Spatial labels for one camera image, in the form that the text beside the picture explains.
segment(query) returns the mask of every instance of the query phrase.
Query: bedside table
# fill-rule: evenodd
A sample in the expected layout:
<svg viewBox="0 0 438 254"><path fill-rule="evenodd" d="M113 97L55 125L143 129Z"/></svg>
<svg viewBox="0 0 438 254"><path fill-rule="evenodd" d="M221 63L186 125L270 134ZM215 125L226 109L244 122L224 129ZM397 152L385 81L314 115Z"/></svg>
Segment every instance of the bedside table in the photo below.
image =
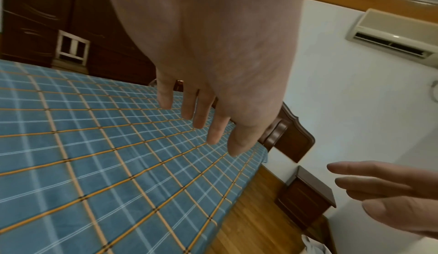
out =
<svg viewBox="0 0 438 254"><path fill-rule="evenodd" d="M275 203L302 230L330 206L336 208L332 189L302 166L286 182Z"/></svg>

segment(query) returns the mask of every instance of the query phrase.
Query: wooden molding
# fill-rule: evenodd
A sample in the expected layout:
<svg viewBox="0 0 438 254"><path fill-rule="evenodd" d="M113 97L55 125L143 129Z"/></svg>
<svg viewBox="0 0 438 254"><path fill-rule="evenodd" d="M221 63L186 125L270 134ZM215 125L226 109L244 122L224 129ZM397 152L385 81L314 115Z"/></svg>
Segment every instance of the wooden molding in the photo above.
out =
<svg viewBox="0 0 438 254"><path fill-rule="evenodd" d="M413 0L317 0L346 8L366 11L369 8L438 23L438 5Z"/></svg>

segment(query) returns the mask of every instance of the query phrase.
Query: hand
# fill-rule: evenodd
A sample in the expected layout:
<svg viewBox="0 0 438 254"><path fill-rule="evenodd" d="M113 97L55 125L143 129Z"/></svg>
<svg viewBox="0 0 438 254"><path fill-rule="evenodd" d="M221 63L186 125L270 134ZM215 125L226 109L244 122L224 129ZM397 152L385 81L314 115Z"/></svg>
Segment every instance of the hand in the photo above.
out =
<svg viewBox="0 0 438 254"><path fill-rule="evenodd" d="M156 66L160 106L171 107L175 80L183 80L181 115L194 114L194 128L202 128L217 96L208 143L219 141L231 117L229 154L250 149L281 108L303 0L111 1Z"/></svg>
<svg viewBox="0 0 438 254"><path fill-rule="evenodd" d="M362 201L365 212L378 222L411 233L438 238L438 172L390 163L338 162L328 164L340 177L336 184Z"/></svg>

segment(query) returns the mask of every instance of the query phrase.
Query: air conditioner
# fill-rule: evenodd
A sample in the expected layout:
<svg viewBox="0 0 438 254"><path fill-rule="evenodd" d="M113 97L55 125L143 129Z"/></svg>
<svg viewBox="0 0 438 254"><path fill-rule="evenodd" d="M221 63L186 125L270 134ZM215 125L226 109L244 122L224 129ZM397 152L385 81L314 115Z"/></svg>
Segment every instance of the air conditioner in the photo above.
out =
<svg viewBox="0 0 438 254"><path fill-rule="evenodd" d="M347 40L438 68L435 23L368 9Z"/></svg>

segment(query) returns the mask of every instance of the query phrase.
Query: blue plaid mattress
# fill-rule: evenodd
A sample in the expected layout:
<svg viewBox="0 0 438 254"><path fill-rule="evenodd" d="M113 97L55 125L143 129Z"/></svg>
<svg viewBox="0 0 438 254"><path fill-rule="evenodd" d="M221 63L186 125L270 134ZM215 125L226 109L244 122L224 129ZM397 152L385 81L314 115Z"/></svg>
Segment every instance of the blue plaid mattress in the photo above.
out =
<svg viewBox="0 0 438 254"><path fill-rule="evenodd" d="M0 61L0 254L204 252L256 173L156 89Z"/></svg>

